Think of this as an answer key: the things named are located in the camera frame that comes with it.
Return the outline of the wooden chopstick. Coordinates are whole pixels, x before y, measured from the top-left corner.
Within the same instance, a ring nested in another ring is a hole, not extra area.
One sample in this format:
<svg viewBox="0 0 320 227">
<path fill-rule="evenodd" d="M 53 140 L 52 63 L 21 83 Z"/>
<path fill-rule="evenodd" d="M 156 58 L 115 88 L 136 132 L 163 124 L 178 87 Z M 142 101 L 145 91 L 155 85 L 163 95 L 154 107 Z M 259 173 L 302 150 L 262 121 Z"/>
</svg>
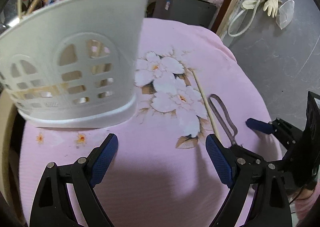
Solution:
<svg viewBox="0 0 320 227">
<path fill-rule="evenodd" d="M 195 82 L 196 82 L 196 84 L 197 84 L 197 87 L 198 87 L 198 89 L 199 89 L 199 92 L 200 92 L 201 97 L 202 97 L 202 99 L 203 99 L 203 103 L 204 103 L 204 106 L 205 106 L 205 108 L 206 108 L 206 111 L 207 111 L 207 114 L 208 114 L 208 117 L 209 117 L 209 120 L 210 120 L 210 124 L 211 124 L 212 129 L 213 129 L 213 132 L 214 132 L 214 134 L 216 135 L 216 137 L 220 140 L 219 131 L 218 131 L 218 128 L 217 128 L 217 125 L 216 125 L 214 116 L 212 115 L 212 112 L 211 112 L 211 109 L 210 109 L 210 106 L 209 106 L 209 103 L 208 103 L 206 94 L 205 94 L 205 92 L 204 92 L 204 90 L 203 90 L 203 88 L 202 88 L 202 86 L 201 86 L 201 84 L 200 84 L 200 81 L 199 81 L 199 79 L 198 79 L 198 77 L 197 77 L 196 72 L 195 72 L 193 69 L 191 69 L 190 71 L 191 71 L 191 73 L 193 74 L 193 77 L 194 77 L 194 79 L 195 79 Z"/>
</svg>

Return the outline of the pink floral cloth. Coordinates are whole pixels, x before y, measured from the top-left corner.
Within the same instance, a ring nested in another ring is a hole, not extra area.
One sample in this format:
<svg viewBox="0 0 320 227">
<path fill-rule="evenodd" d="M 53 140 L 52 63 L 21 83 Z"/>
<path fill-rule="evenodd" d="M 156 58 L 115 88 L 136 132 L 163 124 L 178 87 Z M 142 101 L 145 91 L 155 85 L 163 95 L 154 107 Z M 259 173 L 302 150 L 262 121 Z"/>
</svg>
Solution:
<svg viewBox="0 0 320 227">
<path fill-rule="evenodd" d="M 207 29 L 146 18 L 136 89 L 136 114 L 114 127 L 66 131 L 25 125 L 19 171 L 25 217 L 49 162 L 71 164 L 114 133 L 118 152 L 95 192 L 115 226 L 208 226 L 228 188 L 204 145 L 212 126 L 200 89 L 226 105 L 239 145 L 267 161 L 281 157 L 274 138 L 246 126 L 248 118 L 270 119 L 266 105 L 232 52 Z"/>
</svg>

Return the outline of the white plastic utensil holder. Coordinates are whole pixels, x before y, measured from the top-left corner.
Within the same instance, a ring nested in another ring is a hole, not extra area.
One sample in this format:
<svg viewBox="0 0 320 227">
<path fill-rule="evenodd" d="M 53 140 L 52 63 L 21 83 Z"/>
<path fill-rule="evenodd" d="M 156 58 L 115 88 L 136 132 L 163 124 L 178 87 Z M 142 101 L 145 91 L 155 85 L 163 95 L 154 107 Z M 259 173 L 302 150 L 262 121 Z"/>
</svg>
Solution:
<svg viewBox="0 0 320 227">
<path fill-rule="evenodd" d="M 136 111 L 148 0 L 62 0 L 1 35 L 1 84 L 35 127 L 105 128 Z"/>
</svg>

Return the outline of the clear plastic bag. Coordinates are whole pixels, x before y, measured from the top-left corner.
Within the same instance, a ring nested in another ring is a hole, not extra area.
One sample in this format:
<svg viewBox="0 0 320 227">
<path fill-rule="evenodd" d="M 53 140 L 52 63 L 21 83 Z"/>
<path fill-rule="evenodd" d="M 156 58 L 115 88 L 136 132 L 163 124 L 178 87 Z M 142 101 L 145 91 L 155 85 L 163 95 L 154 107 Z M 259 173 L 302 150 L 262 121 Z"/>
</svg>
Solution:
<svg viewBox="0 0 320 227">
<path fill-rule="evenodd" d="M 294 0 L 287 0 L 280 6 L 278 14 L 276 16 L 276 24 L 281 30 L 285 29 L 285 27 L 287 27 L 293 20 L 294 10 Z"/>
</svg>

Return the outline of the white rubber gloves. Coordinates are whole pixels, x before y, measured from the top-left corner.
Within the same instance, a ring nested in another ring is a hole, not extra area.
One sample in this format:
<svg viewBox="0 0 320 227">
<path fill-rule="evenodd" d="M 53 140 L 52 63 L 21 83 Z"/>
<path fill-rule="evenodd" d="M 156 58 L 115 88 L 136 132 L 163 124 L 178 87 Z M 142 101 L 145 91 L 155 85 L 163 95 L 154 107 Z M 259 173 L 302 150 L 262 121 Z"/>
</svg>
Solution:
<svg viewBox="0 0 320 227">
<path fill-rule="evenodd" d="M 282 3 L 281 0 L 244 0 L 241 8 L 244 10 L 253 10 L 256 6 L 263 4 L 263 11 L 266 12 L 269 17 L 275 18 L 279 5 Z"/>
</svg>

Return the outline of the grey cabinet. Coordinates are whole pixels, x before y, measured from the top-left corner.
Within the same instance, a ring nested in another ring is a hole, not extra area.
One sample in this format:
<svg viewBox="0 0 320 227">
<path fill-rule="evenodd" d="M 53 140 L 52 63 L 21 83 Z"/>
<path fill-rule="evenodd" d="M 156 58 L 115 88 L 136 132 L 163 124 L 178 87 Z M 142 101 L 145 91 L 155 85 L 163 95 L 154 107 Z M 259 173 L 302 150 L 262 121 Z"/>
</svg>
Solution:
<svg viewBox="0 0 320 227">
<path fill-rule="evenodd" d="M 202 0 L 156 0 L 152 18 L 208 28 L 217 7 Z"/>
</svg>

